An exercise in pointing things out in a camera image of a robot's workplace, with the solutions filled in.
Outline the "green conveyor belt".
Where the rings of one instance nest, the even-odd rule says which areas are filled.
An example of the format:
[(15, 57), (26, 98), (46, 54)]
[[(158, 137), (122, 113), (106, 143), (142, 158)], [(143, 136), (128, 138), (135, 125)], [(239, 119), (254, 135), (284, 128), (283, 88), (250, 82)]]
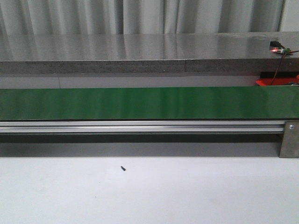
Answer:
[(1, 120), (297, 119), (285, 86), (2, 89)]

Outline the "red plastic tray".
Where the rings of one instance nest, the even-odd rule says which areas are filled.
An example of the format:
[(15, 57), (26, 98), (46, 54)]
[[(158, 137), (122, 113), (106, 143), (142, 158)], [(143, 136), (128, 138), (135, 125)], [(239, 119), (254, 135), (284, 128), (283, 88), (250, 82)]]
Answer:
[(298, 86), (299, 80), (295, 77), (276, 78), (274, 81), (272, 81), (272, 78), (261, 78), (256, 80), (256, 84), (258, 86)]

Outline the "small sensor circuit board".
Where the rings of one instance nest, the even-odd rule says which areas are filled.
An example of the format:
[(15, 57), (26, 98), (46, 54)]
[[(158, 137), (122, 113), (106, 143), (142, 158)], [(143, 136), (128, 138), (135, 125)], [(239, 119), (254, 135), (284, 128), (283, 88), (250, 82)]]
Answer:
[(279, 54), (291, 54), (292, 51), (289, 48), (284, 47), (280, 42), (278, 41), (271, 41), (269, 50), (274, 53)]

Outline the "white curtain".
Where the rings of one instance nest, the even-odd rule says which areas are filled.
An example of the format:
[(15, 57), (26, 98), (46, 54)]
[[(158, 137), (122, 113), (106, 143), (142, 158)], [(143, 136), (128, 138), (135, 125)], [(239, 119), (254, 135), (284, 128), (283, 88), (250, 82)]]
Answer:
[(298, 31), (296, 0), (3, 0), (3, 35)]

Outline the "aluminium conveyor frame rail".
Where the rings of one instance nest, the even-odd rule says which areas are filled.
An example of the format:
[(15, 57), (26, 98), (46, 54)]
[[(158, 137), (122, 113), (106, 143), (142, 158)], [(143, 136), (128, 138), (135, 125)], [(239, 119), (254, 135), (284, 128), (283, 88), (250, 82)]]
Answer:
[(284, 120), (10, 121), (1, 133), (283, 132)]

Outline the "steel conveyor support bracket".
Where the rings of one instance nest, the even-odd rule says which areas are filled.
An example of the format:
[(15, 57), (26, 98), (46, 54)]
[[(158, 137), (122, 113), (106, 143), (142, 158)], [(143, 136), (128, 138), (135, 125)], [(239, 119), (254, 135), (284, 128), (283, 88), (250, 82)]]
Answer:
[(287, 121), (284, 127), (283, 140), (279, 153), (280, 158), (299, 157), (299, 121)]

